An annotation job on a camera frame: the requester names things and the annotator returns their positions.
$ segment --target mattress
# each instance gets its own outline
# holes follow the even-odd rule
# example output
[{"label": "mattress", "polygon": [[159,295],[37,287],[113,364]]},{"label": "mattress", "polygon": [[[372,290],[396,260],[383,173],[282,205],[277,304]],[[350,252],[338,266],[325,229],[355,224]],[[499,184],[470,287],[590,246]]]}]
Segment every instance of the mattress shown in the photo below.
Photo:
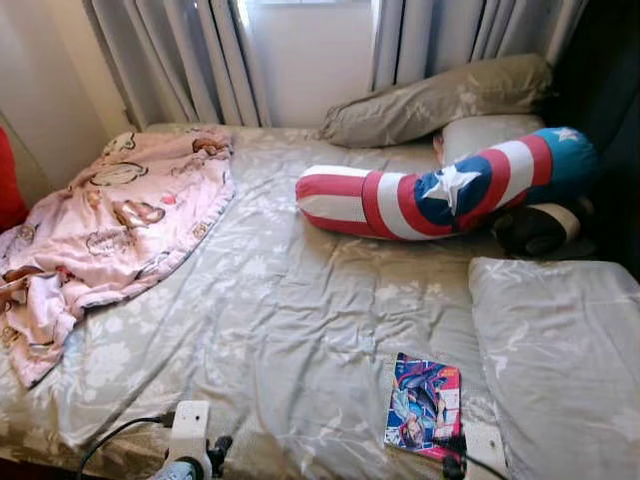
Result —
[{"label": "mattress", "polygon": [[[209,437],[234,438],[225,478],[440,478],[422,458],[383,447],[393,362],[403,351],[459,367],[463,421],[495,424],[467,269],[498,246],[482,233],[350,237],[297,212],[307,167],[425,172],[437,168],[426,143],[347,150],[309,130],[231,130],[236,198],[173,275],[91,311],[31,390],[0,349],[0,456],[75,469],[105,431],[201,399]],[[86,471],[146,478],[169,434],[132,428]]]}]

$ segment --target floral pattern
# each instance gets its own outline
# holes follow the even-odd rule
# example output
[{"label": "floral pattern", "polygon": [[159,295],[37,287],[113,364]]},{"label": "floral pattern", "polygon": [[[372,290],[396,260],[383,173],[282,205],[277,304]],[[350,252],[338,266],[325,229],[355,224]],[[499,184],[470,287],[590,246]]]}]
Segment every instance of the floral pattern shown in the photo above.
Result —
[{"label": "floral pattern", "polygon": [[633,277],[608,262],[490,258],[475,259],[469,277],[510,477],[637,478]]},{"label": "floral pattern", "polygon": [[[103,429],[194,398],[210,403],[211,440],[234,437],[225,478],[424,477],[423,462],[381,443],[400,350],[460,367],[463,409],[495,423],[467,287],[470,258],[499,251],[491,237],[348,237],[313,228],[295,207],[312,164],[420,172],[436,167],[430,146],[345,150],[311,130],[232,133],[238,193],[185,263],[90,311],[30,391],[0,348],[0,456],[75,469]],[[87,472],[147,478],[168,436],[123,432]]]}]

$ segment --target pillow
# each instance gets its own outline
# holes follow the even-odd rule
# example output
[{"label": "pillow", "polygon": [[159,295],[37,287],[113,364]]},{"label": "pillow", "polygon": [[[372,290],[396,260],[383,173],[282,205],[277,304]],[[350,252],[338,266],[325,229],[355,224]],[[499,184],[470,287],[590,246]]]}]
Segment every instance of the pillow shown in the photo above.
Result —
[{"label": "pillow", "polygon": [[318,165],[302,174],[296,197],[320,228],[429,240],[470,230],[503,206],[577,197],[596,167],[584,135],[546,128],[422,176]]},{"label": "pillow", "polygon": [[454,120],[442,129],[442,166],[451,165],[496,143],[544,128],[537,115],[484,115]]},{"label": "pillow", "polygon": [[3,232],[24,222],[29,212],[18,190],[11,145],[2,128],[0,128],[0,196],[0,232]]},{"label": "pillow", "polygon": [[640,287],[615,263],[474,259],[473,323],[509,478],[640,472]]},{"label": "pillow", "polygon": [[547,96],[551,69],[537,54],[482,60],[331,107],[320,136],[378,147],[422,137],[468,116],[529,113]]}]

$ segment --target black cable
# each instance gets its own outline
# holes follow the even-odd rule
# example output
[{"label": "black cable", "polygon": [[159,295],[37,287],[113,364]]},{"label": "black cable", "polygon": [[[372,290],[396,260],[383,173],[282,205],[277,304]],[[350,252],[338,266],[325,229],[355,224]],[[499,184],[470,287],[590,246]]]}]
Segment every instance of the black cable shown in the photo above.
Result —
[{"label": "black cable", "polygon": [[477,466],[479,466],[480,468],[484,468],[487,472],[495,475],[496,477],[498,477],[500,480],[509,480],[507,477],[505,477],[504,475],[502,475],[499,471],[497,471],[495,468],[493,468],[491,465],[487,465],[484,462],[481,462],[480,460],[478,460],[477,458],[473,458],[472,456],[470,456],[468,453],[462,453],[461,454],[464,458],[466,458],[467,460],[469,460],[471,463],[475,463]]},{"label": "black cable", "polygon": [[102,445],[111,440],[117,434],[119,434],[125,428],[130,427],[131,425],[135,425],[136,423],[162,423],[165,427],[171,427],[173,425],[173,418],[175,417],[175,412],[169,412],[164,415],[160,415],[158,417],[140,417],[134,418],[133,420],[129,420],[126,423],[123,423],[114,431],[105,435],[103,438],[98,440],[88,451],[85,453],[84,457],[82,457],[82,461],[80,462],[80,466],[76,471],[76,480],[82,480],[82,470],[84,470],[85,465],[89,461],[89,459],[96,453]]},{"label": "black cable", "polygon": [[471,463],[477,465],[478,467],[486,470],[487,472],[491,473],[492,475],[494,475],[495,477],[499,478],[500,480],[509,480],[507,477],[505,477],[503,474],[501,474],[499,471],[497,471],[495,468],[493,468],[490,465],[487,465],[486,463],[478,460],[477,458],[474,458],[472,456],[470,456],[467,452],[466,449],[462,450],[462,449],[457,449],[457,448],[452,448],[451,446],[449,446],[447,444],[447,442],[442,442],[439,441],[437,439],[433,439],[432,440],[433,443],[435,443],[436,445],[449,450],[451,453],[455,453],[456,455],[460,455],[461,457],[467,459],[468,461],[470,461]]}]

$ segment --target power cord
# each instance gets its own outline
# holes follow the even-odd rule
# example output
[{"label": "power cord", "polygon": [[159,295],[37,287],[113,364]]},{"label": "power cord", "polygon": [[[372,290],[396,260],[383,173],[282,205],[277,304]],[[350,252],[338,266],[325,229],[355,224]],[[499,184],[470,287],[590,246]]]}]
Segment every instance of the power cord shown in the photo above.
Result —
[{"label": "power cord", "polygon": [[455,437],[452,437],[450,440],[447,440],[447,441],[443,441],[443,440],[439,440],[439,439],[434,438],[432,441],[436,445],[449,450],[451,453],[455,453],[456,455],[460,455],[461,457],[465,458],[469,462],[471,462],[471,463],[477,465],[478,467],[486,470],[487,472],[489,472],[492,475],[494,475],[496,478],[499,478],[500,480],[509,480],[507,477],[505,477],[502,473],[497,471],[491,465],[487,465],[486,463],[478,460],[477,458],[474,458],[474,457],[470,456],[467,453],[466,441],[465,441],[465,438],[463,436],[455,436]]},{"label": "power cord", "polygon": [[103,438],[98,440],[82,457],[82,461],[80,462],[80,466],[76,471],[76,480],[82,480],[82,471],[84,470],[85,465],[89,461],[89,459],[93,456],[94,453],[106,442],[111,440],[125,428],[129,428],[131,425],[135,425],[137,423],[161,423],[164,427],[171,428],[173,426],[173,419],[176,416],[176,412],[168,412],[164,415],[160,415],[157,417],[140,417],[134,418],[133,420],[129,420],[126,423],[123,423],[118,428],[116,428],[111,433],[105,435]]}]

